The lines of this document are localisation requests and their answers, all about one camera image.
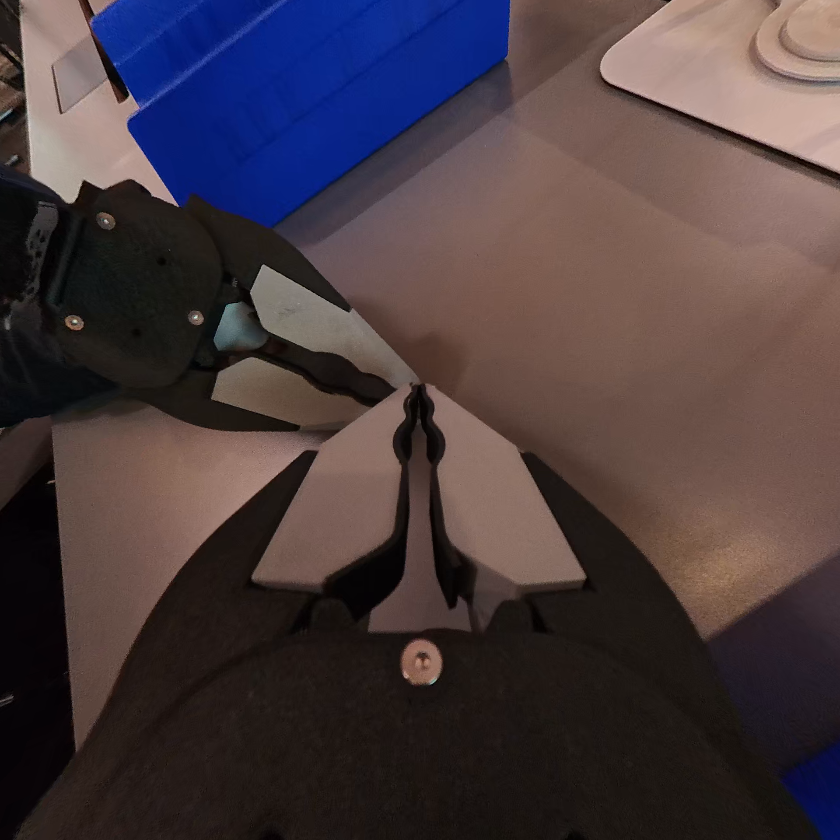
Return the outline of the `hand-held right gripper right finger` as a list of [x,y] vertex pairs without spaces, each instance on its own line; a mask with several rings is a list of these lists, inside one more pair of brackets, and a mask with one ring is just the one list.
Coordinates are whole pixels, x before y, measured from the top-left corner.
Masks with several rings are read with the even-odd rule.
[[504,602],[580,590],[586,574],[520,449],[431,385],[418,390],[427,441],[437,580],[484,632]]

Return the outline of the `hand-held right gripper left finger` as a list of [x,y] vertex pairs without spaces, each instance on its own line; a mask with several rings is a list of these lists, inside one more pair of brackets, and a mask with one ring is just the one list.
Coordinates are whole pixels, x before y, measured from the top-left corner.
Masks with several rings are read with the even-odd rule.
[[417,387],[405,385],[328,439],[260,558],[261,587],[341,601],[355,619],[400,583]]

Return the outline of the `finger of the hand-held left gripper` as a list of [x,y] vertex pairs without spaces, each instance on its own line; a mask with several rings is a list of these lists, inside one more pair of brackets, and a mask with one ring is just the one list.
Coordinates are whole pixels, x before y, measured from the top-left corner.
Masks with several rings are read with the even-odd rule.
[[218,372],[212,399],[304,432],[337,431],[369,410],[349,396],[322,392],[298,374],[257,358],[245,358]]
[[262,266],[250,301],[227,304],[214,335],[227,365],[257,358],[328,394],[380,401],[419,382],[411,367],[354,309],[345,309],[277,270]]

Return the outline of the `blue plastic bin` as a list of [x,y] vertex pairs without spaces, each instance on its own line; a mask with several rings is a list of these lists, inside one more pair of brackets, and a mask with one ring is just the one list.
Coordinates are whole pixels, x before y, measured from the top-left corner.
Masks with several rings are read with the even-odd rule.
[[121,1],[91,31],[175,201],[271,227],[502,62],[510,5]]

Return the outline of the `pale flat card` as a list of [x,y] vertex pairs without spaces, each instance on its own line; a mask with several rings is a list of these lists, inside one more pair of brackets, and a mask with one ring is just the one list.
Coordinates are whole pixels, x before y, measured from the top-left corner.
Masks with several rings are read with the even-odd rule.
[[58,110],[66,114],[108,80],[92,34],[85,35],[52,65]]

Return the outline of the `blue plastic object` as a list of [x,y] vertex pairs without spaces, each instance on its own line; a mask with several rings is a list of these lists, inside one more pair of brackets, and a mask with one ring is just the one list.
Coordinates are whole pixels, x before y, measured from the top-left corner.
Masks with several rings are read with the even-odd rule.
[[823,839],[839,839],[839,742],[798,764],[783,779]]

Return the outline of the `white flat base plate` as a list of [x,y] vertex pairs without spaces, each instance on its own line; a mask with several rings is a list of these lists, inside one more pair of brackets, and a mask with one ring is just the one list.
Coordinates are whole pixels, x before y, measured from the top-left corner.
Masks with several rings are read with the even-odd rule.
[[610,48],[607,83],[839,173],[838,2],[673,1]]

